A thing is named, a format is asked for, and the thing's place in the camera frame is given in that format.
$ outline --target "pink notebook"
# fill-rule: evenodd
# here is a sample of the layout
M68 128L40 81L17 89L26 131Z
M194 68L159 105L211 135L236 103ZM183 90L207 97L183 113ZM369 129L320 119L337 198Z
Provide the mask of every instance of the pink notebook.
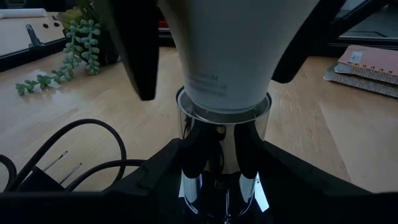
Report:
M395 50L350 45L338 61L355 69L398 75L398 51Z

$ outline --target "succulent plant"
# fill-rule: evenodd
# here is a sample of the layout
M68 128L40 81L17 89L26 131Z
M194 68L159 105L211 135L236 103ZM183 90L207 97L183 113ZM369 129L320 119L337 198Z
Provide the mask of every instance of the succulent plant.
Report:
M17 83L16 89L22 96L25 92L32 92L36 85L39 85L41 89L44 89L52 81L60 84L64 80L71 80L74 77L73 69L82 62L82 57L87 59L86 69L90 75L97 75L100 72L100 63L98 60L98 54L100 49L95 47L98 45L98 40L93 35L100 35L100 25L95 24L93 20L86 21L82 19L80 24L75 21L70 21L70 29L66 33L66 37L71 41L65 44L63 51L67 54L62 60L63 65L58 70L52 70L51 73L54 76L49 75L37 75L36 80L25 80L25 83ZM86 34L86 37L78 37L76 33ZM84 47L77 45L76 43L84 43Z

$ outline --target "black cable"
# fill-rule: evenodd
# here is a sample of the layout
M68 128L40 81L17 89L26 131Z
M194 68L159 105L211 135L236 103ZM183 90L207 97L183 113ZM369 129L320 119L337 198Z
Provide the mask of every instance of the black cable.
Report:
M127 158L126 148L124 147L124 143L123 143L122 139L120 138L120 135L115 131L115 129L113 129L110 125L108 125L102 121L99 121L97 119L81 119L81 120L74 121L74 122L64 126L59 131L57 131L53 136L51 136L50 139L47 140L44 143L44 145L42 147L40 147L40 149L32 156L32 158L27 162L27 164L19 172L19 174L16 175L16 178L12 181L10 186L7 188L7 191L10 191L10 192L15 191L18 188L18 186L20 186L20 184L24 181L24 179L29 175L32 168L40 161L40 159L44 156L44 154L51 148L51 146L53 146L64 134L69 132L71 129L73 129L77 126L80 126L82 124L97 124L97 125L100 125L100 126L106 128L115 137L116 141L119 144L121 160L122 161L126 160L126 158ZM126 166L121 164L119 172L118 172L116 178L114 179L113 183L115 183L123 178L125 169L126 169Z
M14 163L4 155L0 155L0 163L4 164L8 170L8 181L4 189L4 191L6 191L17 176L17 168Z
M90 170L86 171L84 174L76 178L71 184L69 184L68 187L66 187L66 191L71 192L74 190L79 184L81 184L87 177L93 175L94 173L111 168L111 167L121 167L121 166L140 166L143 164L146 160L143 159L126 159L126 160L116 160L116 161L109 161L109 162L104 162L103 164L100 164L96 167L91 168Z

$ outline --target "wooden table surface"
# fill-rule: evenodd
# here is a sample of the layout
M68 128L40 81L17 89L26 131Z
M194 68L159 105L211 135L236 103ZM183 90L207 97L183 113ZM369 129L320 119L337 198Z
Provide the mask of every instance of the wooden table surface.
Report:
M29 48L31 41L26 31L28 24L32 26L41 43L64 38L61 22L52 19L57 14L48 12L47 17L0 19L0 56ZM49 25L49 28L45 28L43 24Z
M154 101L139 100L121 63L97 76L87 75L82 65L70 82L42 93L17 94L16 82L57 68L62 58L59 53L0 73L0 154L11 158L18 170L54 132L77 119L100 119L114 127L130 159L148 159L178 136L175 94L183 80L175 49L160 50ZM365 189L398 190L398 101L324 81L326 69L335 62L310 57L291 83L271 83L266 140ZM78 163L83 165L64 185L99 163L119 159L113 137L99 126L86 125L61 138L38 166L45 167L66 150L68 155L48 174L59 181ZM7 174L0 173L1 189ZM116 173L101 171L77 190L101 190Z

